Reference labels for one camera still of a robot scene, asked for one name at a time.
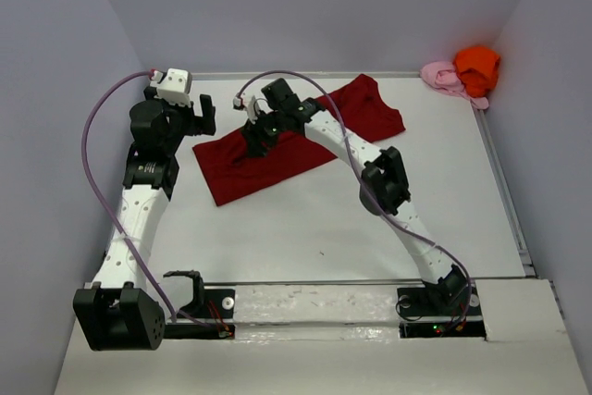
orange cloth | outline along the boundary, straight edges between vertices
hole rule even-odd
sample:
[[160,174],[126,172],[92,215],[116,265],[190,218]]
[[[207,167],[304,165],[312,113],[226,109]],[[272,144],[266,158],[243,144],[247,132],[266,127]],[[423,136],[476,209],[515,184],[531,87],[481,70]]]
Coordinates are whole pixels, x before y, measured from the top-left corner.
[[456,74],[471,97],[483,97],[496,87],[500,55],[485,46],[472,46],[454,57]]

crumpled pink cloth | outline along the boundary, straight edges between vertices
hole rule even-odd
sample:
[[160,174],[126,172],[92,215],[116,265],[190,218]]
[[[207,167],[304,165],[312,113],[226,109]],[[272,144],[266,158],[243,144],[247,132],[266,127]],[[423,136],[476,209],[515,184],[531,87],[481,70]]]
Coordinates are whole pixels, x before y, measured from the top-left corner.
[[456,75],[456,68],[452,62],[432,62],[423,67],[419,74],[427,85],[439,93],[463,97],[479,110],[485,110],[489,107],[489,101],[486,97],[471,97],[466,93],[463,83]]

wall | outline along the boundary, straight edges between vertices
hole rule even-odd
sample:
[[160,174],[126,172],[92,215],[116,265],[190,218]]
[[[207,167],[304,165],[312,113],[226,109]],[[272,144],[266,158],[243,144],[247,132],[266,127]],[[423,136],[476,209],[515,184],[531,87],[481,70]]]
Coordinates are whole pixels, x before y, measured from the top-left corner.
[[592,388],[592,0],[521,0],[487,113],[537,271]]
[[493,43],[518,0],[110,0],[148,66],[407,70]]
[[[106,246],[83,177],[80,135],[98,97],[141,68],[107,0],[0,0],[0,392],[54,393],[72,297]],[[130,104],[117,94],[92,131],[92,167],[119,191]]]

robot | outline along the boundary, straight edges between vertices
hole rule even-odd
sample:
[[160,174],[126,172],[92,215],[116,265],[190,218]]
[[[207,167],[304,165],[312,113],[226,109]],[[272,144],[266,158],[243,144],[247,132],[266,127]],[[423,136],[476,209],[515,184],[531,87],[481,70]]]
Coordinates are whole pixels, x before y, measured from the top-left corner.
[[[197,321],[210,318],[205,304],[208,290],[199,272],[166,274],[192,281],[192,295],[188,295],[191,302],[178,313],[194,323],[177,324],[174,316],[167,321],[163,308],[146,292],[142,270],[141,263],[149,261],[158,222],[172,199],[179,173],[175,153],[181,141],[185,136],[216,132],[211,97],[200,95],[203,115],[195,116],[190,89],[188,71],[153,70],[144,90],[145,100],[129,112],[133,143],[117,210],[127,236],[114,230],[92,285],[77,290],[73,301],[93,350],[155,350],[163,339],[231,339],[234,333],[231,322],[220,334],[217,325]],[[426,242],[431,235],[412,203],[400,152],[395,147],[380,149],[345,129],[317,100],[301,101],[284,79],[271,82],[262,93],[265,99],[248,99],[241,94],[233,100],[235,109],[247,113],[241,133],[248,155],[265,156],[284,131],[299,133],[328,149],[356,172],[361,180],[361,204],[389,224],[417,265],[423,287],[398,289],[401,318],[412,321],[407,316],[453,317],[458,313],[475,289],[466,269],[452,255]],[[260,108],[262,100],[271,111]],[[130,241],[140,257],[130,251]],[[456,322],[449,324],[456,327],[467,315],[468,304]]]

dark red towel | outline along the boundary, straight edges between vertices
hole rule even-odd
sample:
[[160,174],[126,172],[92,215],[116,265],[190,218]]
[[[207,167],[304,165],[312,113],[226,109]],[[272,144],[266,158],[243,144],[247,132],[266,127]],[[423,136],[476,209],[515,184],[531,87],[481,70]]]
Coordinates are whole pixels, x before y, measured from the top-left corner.
[[[399,111],[382,102],[376,81],[364,74],[331,93],[331,98],[345,125],[367,141],[380,141],[405,130]],[[333,114],[325,97],[318,100]],[[249,158],[241,129],[217,141],[195,145],[193,151],[216,205],[230,203],[335,159],[324,147],[292,132],[281,134],[267,157]]]

